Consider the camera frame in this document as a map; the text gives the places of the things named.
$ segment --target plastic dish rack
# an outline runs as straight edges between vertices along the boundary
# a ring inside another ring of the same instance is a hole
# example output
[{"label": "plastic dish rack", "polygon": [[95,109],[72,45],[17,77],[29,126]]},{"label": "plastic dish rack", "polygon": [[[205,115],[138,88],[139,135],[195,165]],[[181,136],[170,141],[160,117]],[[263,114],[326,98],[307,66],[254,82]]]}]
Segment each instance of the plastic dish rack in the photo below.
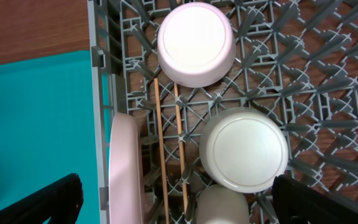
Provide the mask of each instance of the plastic dish rack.
[{"label": "plastic dish rack", "polygon": [[[282,129],[290,149],[286,175],[358,211],[358,1],[205,2],[230,20],[236,59],[220,82],[180,86],[175,97],[173,82],[158,65],[156,46],[159,25],[178,6],[176,0],[88,1],[101,223],[108,222],[107,154],[116,112],[133,115],[139,124],[149,223],[163,213],[155,77],[172,223],[192,218],[183,212],[182,182],[194,196],[214,183],[198,157],[200,134],[212,116],[235,106],[255,108]],[[181,108],[181,135],[175,105]],[[179,141],[186,151],[183,174]],[[251,223],[278,223],[270,190],[246,197]]]}]

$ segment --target black object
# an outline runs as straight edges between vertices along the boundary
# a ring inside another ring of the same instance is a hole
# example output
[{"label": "black object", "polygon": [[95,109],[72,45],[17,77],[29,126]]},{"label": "black object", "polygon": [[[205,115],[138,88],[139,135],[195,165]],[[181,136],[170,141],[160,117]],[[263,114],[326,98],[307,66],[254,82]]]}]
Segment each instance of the black object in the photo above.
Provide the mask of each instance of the black object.
[{"label": "black object", "polygon": [[69,174],[2,209],[0,224],[75,223],[83,201],[80,178]]},{"label": "black object", "polygon": [[274,179],[272,195],[280,224],[358,223],[357,212],[284,175]]}]

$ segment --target wooden chopstick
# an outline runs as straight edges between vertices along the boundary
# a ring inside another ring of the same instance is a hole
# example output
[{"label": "wooden chopstick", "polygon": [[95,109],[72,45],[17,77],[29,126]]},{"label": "wooden chopstick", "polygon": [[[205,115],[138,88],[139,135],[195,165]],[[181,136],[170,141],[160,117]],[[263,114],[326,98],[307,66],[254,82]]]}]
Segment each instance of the wooden chopstick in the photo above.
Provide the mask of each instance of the wooden chopstick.
[{"label": "wooden chopstick", "polygon": [[[179,96],[179,91],[178,91],[178,85],[176,83],[173,84],[173,89],[174,89],[174,92],[175,92],[175,98],[177,98]],[[182,128],[181,128],[180,107],[178,105],[176,105],[175,108],[176,108],[176,111],[177,111],[178,134],[181,134],[182,133]],[[183,141],[179,142],[179,155],[180,155],[180,172],[183,173],[183,171],[185,170],[185,150],[184,150],[184,147],[183,147]],[[187,209],[187,204],[188,204],[186,183],[182,183],[182,189],[183,189],[183,205],[185,207],[185,214],[186,214],[186,209]]]},{"label": "wooden chopstick", "polygon": [[161,176],[162,176],[162,190],[163,190],[164,207],[165,207],[165,223],[169,224],[167,170],[165,168],[165,149],[164,149],[164,140],[163,140],[163,133],[162,133],[160,87],[159,87],[158,78],[154,78],[154,91],[155,91],[155,105],[157,107],[158,138],[160,144]]}]

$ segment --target wooden table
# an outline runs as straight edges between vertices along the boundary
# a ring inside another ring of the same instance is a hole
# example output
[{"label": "wooden table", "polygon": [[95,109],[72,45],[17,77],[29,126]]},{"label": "wooden table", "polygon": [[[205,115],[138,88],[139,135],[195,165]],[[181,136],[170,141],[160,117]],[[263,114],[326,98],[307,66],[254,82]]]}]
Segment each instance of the wooden table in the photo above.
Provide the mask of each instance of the wooden table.
[{"label": "wooden table", "polygon": [[89,48],[86,0],[0,0],[0,64]]}]

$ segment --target teal mat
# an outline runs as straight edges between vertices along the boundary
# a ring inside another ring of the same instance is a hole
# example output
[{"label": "teal mat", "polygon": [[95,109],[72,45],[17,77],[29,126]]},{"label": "teal mat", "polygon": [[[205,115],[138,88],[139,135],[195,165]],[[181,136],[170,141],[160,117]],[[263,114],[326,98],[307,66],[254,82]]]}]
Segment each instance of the teal mat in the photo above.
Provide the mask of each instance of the teal mat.
[{"label": "teal mat", "polygon": [[99,223],[90,53],[0,65],[0,209],[73,172]]}]

